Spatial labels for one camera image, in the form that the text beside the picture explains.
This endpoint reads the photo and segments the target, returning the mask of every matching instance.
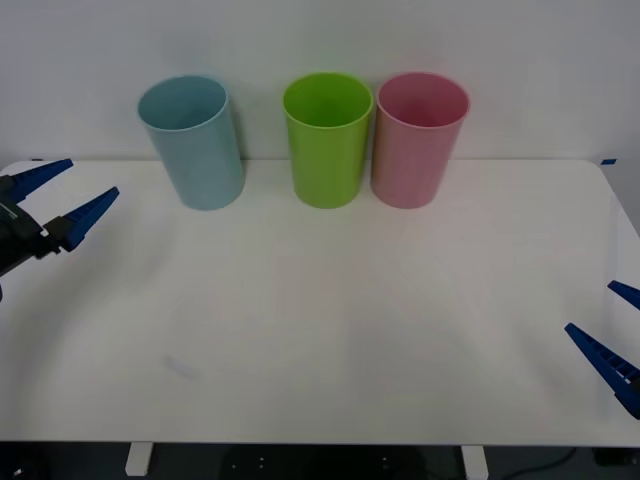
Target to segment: white table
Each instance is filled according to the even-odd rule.
[[[404,211],[368,185],[314,209],[254,161],[198,212],[157,161],[87,161],[22,205],[112,185],[75,252],[2,279],[1,440],[640,446],[563,331],[640,365],[640,312],[606,290],[640,285],[640,241],[592,164],[453,161]]]

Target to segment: pink cup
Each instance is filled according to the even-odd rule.
[[[469,96],[435,73],[404,73],[378,90],[371,187],[397,208],[426,205],[436,195]]]

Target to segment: table leg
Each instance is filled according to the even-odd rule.
[[[467,480],[487,480],[489,468],[484,457],[484,447],[479,445],[463,446],[462,461]]]
[[[149,460],[153,451],[152,442],[133,442],[129,448],[129,457],[125,472],[130,477],[144,477],[149,471]]]

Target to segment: cable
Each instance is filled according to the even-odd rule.
[[[561,458],[551,463],[539,465],[537,467],[529,467],[529,468],[523,468],[522,470],[516,470],[515,472],[502,477],[502,480],[513,480],[514,478],[519,477],[520,475],[526,475],[527,473],[541,472],[543,470],[550,470],[552,468],[559,467],[560,465],[564,465],[569,460],[571,460],[571,458],[576,454],[577,450],[578,449],[574,447],[570,449]]]

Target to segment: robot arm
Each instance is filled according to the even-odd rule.
[[[31,257],[41,259],[49,253],[58,254],[61,248],[67,252],[74,250],[119,195],[113,187],[40,226],[18,203],[72,166],[69,159],[59,160],[17,175],[0,176],[0,277]]]

